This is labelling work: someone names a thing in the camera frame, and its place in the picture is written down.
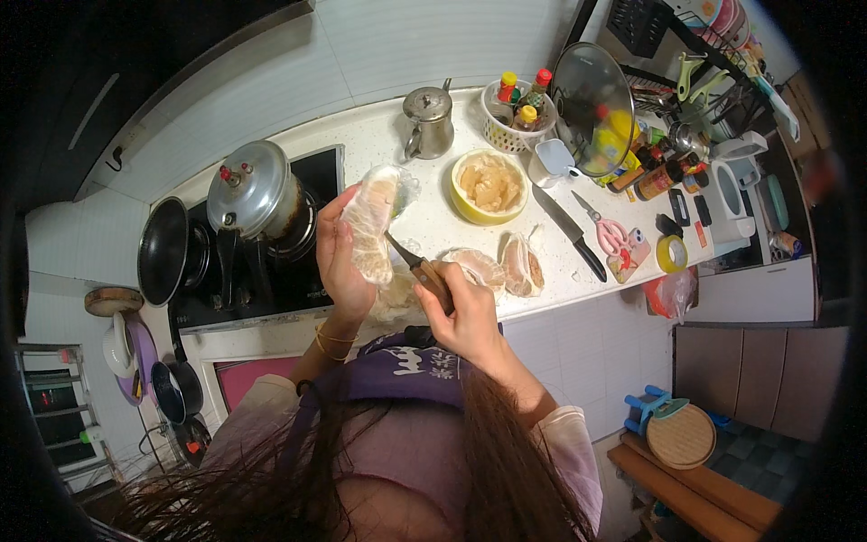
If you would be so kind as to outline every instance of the white countertop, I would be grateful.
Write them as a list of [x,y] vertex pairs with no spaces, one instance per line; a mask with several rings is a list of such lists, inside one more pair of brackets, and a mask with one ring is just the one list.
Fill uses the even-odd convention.
[[[447,191],[448,184],[451,182],[452,164],[469,150],[491,148],[479,130],[481,126],[479,93],[480,88],[452,91],[454,143],[444,156],[436,160],[413,160],[408,164],[402,164],[403,143],[410,129],[408,121],[401,112],[402,98],[333,114],[275,134],[268,139],[280,145],[290,159],[342,143],[346,147],[343,179],[347,186],[361,180],[372,166],[397,164],[405,167],[419,179],[421,195],[392,223],[389,230],[398,240],[417,241],[421,246],[421,255],[430,259],[436,258],[448,249],[461,246],[481,250],[496,258],[504,234],[521,232],[529,236],[536,225],[544,225],[542,242],[538,244],[541,245],[538,257],[545,281],[542,294],[531,298],[504,295],[497,307],[500,320],[525,317],[542,310],[598,297],[664,274],[656,263],[654,253],[651,252],[626,284],[618,284],[610,273],[607,283],[600,282],[533,197],[529,198],[520,216],[504,225],[483,227],[461,218],[454,211]],[[651,124],[661,124],[661,121],[655,117],[649,121]],[[528,153],[525,154],[527,155],[515,158],[526,167],[530,156]],[[181,198],[187,206],[196,205],[205,199],[218,166],[219,163],[208,167],[167,195]],[[603,217],[620,222],[627,231],[634,227],[643,230],[650,240],[652,249],[655,249],[656,240],[661,237],[655,228],[656,215],[666,213],[671,216],[672,214],[668,197],[660,196],[648,202],[630,203],[625,193],[619,195],[611,193],[585,177],[570,182],[563,181],[549,189],[548,194],[584,229],[587,245],[602,261],[604,261],[604,254],[596,241],[596,227],[572,197],[570,190],[581,194]],[[690,217],[695,222],[698,212],[692,198],[687,196],[686,200]],[[705,236],[707,246],[702,248],[695,229],[692,226],[684,227],[684,242],[688,249],[689,264],[698,264],[714,257],[714,243],[708,228],[705,228]],[[578,271],[577,280],[573,278],[576,271]],[[165,314],[165,309],[150,310],[147,320],[165,319]],[[297,356],[306,349],[313,338],[313,326],[310,323],[314,318],[322,315],[306,315],[297,322],[282,320],[272,325],[260,325],[249,329],[184,336],[183,343],[192,362]],[[148,324],[152,332],[158,335],[157,329],[150,322]],[[391,325],[372,323],[362,332],[362,339],[373,338],[406,324],[407,321],[399,321]],[[158,329],[167,331],[167,326],[163,323]],[[159,348],[160,343],[166,344],[166,341],[157,341],[162,355],[163,349]],[[216,400],[215,403],[222,403],[213,369],[211,367],[202,369],[209,373],[204,375],[204,384],[209,388],[210,395]],[[218,418],[223,418],[220,411],[225,414],[225,405],[215,404],[215,408]]]

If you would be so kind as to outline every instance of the small knife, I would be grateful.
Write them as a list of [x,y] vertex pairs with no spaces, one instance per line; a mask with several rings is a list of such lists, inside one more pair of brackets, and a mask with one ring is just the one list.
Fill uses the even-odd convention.
[[563,233],[565,233],[566,237],[569,238],[572,246],[575,247],[578,254],[581,254],[581,258],[584,258],[584,261],[587,262],[587,265],[590,266],[593,273],[596,274],[596,277],[602,282],[608,282],[608,273],[605,272],[605,266],[602,265],[602,262],[600,262],[599,258],[596,257],[596,254],[594,254],[587,246],[587,243],[584,242],[584,230],[578,227],[575,220],[566,214],[563,207],[558,205],[551,196],[545,193],[545,190],[542,190],[535,184],[533,185],[532,190],[533,197],[536,198],[536,201],[542,206],[545,213],[554,220],[557,227],[563,230]]
[[454,312],[454,301],[452,301],[452,292],[449,291],[446,281],[436,272],[427,258],[416,256],[412,252],[403,248],[394,238],[391,233],[385,232],[385,238],[394,247],[401,258],[409,265],[409,270],[419,279],[422,286],[433,293],[440,300],[443,312],[446,316]]

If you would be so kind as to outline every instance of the woman's left hand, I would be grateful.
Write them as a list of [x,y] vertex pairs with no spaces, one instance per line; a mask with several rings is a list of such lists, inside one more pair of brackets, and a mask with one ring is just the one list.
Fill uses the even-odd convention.
[[376,300],[376,286],[364,280],[352,264],[352,226],[340,220],[343,208],[357,192],[353,185],[319,212],[316,223],[316,262],[325,291],[334,301],[334,315],[361,323]]

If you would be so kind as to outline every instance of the scissors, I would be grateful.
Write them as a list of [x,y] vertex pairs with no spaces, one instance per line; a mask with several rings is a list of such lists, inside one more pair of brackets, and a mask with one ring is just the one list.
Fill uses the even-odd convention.
[[587,201],[579,196],[574,190],[572,195],[581,204],[581,207],[590,215],[590,219],[596,224],[596,240],[602,252],[609,256],[622,256],[623,252],[629,253],[629,235],[622,225],[614,220],[604,219],[599,212],[590,206]]

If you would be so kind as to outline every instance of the black glass stovetop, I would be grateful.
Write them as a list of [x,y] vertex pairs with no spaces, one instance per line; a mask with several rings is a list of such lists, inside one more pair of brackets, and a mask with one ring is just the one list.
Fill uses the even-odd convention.
[[[338,187],[343,184],[343,145],[327,147],[290,160],[290,169],[304,190],[317,201],[318,209],[322,209],[337,197]],[[266,259],[274,297],[272,303],[257,298],[250,268],[243,255],[238,256],[234,264],[235,284],[253,291],[253,295],[246,305],[239,305],[234,310],[215,309],[213,297],[222,288],[222,273],[215,245],[216,233],[208,223],[207,202],[194,206],[189,214],[191,222],[198,221],[208,231],[211,256],[202,282],[194,289],[179,290],[170,302],[172,307],[169,314],[173,311],[181,333],[233,330],[255,325],[267,317],[286,316],[332,305],[319,278],[314,244],[296,261],[273,257]]]

